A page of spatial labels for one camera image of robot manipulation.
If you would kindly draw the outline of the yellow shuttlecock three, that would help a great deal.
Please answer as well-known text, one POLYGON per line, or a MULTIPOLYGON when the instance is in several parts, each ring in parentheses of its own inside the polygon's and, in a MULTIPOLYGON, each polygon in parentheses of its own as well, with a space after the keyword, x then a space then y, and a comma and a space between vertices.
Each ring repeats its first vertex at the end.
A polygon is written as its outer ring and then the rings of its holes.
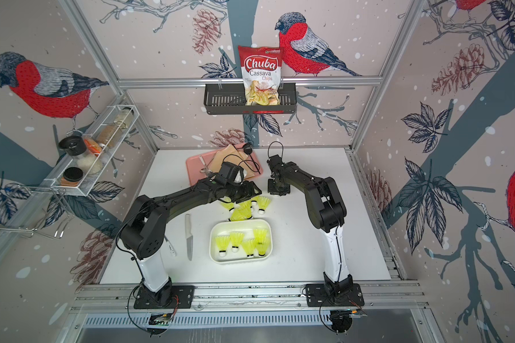
POLYGON ((243 240, 242 247, 247 258, 253 258, 255 256, 255 240, 243 240))

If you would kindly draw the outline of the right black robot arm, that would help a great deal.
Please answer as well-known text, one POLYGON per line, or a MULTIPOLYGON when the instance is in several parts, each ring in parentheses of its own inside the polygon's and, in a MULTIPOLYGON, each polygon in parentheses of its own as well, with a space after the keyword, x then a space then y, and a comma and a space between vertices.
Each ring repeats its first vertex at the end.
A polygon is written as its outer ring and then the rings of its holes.
POLYGON ((292 161, 284 162, 278 154, 269 157, 268 192, 280 197, 300 190, 306 200, 311 224, 322 231, 326 243, 324 286, 327 297, 334 299, 353 290, 353 276, 347 266, 343 248, 343 225, 347 209, 336 181, 316 177, 292 161))

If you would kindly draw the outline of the yellow shuttlecock five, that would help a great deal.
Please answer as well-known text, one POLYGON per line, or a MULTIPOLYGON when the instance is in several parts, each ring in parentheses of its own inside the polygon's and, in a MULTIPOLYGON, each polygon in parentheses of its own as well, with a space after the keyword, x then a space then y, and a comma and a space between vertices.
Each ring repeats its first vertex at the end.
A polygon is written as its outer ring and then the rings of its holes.
POLYGON ((252 207, 237 207, 233 210, 229 220, 231 222, 239 222, 244 220, 250 220, 253 218, 252 207))

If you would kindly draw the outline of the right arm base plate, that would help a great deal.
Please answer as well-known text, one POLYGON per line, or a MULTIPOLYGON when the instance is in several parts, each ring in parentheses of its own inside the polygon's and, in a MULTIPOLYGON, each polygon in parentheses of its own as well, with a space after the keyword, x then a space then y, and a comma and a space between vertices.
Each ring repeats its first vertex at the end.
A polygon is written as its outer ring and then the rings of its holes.
POLYGON ((353 284, 347 290, 328 291, 325 284, 306 284, 303 288, 308 307, 363 307, 365 301, 361 286, 353 284))

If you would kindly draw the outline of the yellow shuttlecock two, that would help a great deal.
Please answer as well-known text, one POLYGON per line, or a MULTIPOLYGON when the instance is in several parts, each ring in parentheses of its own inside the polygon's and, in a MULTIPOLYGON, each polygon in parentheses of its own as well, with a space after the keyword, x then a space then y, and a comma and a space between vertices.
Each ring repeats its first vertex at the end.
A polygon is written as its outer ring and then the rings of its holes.
POLYGON ((260 257, 266 256, 270 244, 268 231, 266 229, 254 229, 253 234, 258 255, 260 257))

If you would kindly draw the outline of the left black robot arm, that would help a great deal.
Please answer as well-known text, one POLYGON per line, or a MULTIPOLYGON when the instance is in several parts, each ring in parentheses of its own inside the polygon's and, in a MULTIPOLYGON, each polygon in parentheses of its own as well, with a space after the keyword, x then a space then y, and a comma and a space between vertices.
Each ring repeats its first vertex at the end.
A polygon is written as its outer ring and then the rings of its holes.
POLYGON ((244 169, 227 161, 222 163, 220 171, 184 190, 161 197, 137 197, 116 240, 122 242, 124 251, 137 262, 143 289, 157 303, 167 304, 172 297, 173 283, 160 254, 167 224, 196 207, 225 197, 241 203, 260 194, 260 188, 245 179, 244 169))

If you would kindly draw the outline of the white storage box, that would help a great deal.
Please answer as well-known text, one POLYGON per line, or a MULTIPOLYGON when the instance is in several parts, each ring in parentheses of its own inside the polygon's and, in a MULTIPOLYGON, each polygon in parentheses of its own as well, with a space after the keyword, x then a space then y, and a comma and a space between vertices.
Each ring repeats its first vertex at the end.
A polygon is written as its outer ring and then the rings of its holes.
POLYGON ((272 253, 272 229, 265 220, 221 222, 211 230, 209 257, 217 264, 261 261, 272 253))

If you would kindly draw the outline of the yellow shuttlecock six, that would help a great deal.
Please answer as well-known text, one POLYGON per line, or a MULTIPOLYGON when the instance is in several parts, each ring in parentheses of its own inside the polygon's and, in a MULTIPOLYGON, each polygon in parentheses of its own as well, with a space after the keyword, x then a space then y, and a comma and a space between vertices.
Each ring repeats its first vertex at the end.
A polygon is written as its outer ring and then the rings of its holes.
POLYGON ((267 208, 269 208, 272 200, 269 197, 259 196, 255 199, 258 207, 258 213, 259 214, 265 214, 267 208))

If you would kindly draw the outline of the yellow shuttlecock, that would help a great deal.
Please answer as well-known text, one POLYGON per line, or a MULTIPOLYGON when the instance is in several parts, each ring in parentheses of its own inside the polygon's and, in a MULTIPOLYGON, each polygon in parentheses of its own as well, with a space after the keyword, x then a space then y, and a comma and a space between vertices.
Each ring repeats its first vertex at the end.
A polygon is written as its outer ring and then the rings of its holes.
POLYGON ((215 237, 215 244, 219 257, 226 257, 231 247, 231 239, 229 235, 218 235, 215 237))

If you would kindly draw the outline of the yellow shuttlecock four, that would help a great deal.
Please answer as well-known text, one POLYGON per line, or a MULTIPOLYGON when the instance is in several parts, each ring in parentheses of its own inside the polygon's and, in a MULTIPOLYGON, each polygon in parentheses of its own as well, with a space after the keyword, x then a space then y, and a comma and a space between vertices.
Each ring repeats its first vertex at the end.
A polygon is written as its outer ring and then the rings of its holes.
POLYGON ((231 250, 233 253, 237 253, 242 246, 242 242, 244 240, 245 234, 243 232, 231 232, 230 233, 230 243, 231 250))

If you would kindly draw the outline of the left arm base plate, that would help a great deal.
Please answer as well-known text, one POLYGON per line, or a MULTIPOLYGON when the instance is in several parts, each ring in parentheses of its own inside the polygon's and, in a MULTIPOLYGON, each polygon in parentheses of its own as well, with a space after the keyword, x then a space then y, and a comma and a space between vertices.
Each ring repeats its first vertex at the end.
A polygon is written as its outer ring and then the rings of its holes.
POLYGON ((135 295, 133 307, 136 310, 190 309, 195 295, 193 285, 167 286, 165 290, 151 292, 141 286, 135 295))

